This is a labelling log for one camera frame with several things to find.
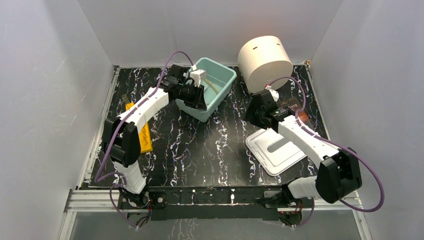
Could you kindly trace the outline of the tan rubber tube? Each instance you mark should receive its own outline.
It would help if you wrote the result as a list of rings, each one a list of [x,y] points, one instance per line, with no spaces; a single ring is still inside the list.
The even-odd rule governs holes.
[[[208,79],[205,78],[204,82],[207,84],[207,87],[205,88],[204,97],[206,105],[208,106],[214,101],[220,91]]]

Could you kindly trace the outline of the teal plastic bin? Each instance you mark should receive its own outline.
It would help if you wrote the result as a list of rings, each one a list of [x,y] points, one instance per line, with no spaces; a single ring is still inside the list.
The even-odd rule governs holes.
[[[179,99],[176,100],[176,104],[181,111],[204,123],[213,114],[213,112],[218,109],[221,102],[229,94],[237,74],[233,69],[208,57],[200,58],[195,65],[197,68],[206,71],[206,76],[202,77],[201,81],[201,84],[204,85],[204,95],[205,89],[208,86],[204,82],[204,79],[208,79],[219,90],[219,94],[214,101],[207,106],[206,110],[188,107]]]

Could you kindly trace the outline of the white plastic lid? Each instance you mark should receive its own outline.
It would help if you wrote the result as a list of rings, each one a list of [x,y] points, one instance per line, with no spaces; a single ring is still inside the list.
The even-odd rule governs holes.
[[[249,135],[245,144],[266,173],[278,176],[306,157],[288,138],[272,129],[260,129]]]

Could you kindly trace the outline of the glass test tube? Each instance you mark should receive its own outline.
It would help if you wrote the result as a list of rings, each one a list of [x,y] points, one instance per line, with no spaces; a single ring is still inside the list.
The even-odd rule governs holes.
[[[128,98],[127,98],[126,95],[123,95],[122,98],[123,98],[125,104],[129,104],[130,103],[130,101],[128,100]]]

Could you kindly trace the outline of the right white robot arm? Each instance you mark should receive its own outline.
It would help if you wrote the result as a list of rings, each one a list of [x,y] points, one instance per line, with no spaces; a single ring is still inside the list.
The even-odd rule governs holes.
[[[252,95],[243,120],[259,130],[245,144],[270,176],[277,176],[305,157],[318,169],[315,176],[289,180],[274,196],[295,207],[302,198],[333,204],[362,186],[359,160],[351,149],[320,139],[288,107],[278,106],[279,94],[269,86]]]

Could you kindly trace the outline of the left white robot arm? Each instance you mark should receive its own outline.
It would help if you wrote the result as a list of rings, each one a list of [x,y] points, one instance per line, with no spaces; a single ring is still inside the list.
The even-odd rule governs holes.
[[[142,98],[116,118],[107,119],[103,128],[103,160],[111,159],[117,174],[123,177],[123,188],[131,193],[130,202],[137,208],[149,203],[149,194],[143,191],[146,178],[142,175],[138,158],[141,154],[140,132],[161,109],[175,100],[187,107],[206,110],[205,87],[202,80],[206,71],[192,66],[190,69],[172,65],[163,71],[156,86],[151,87]]]

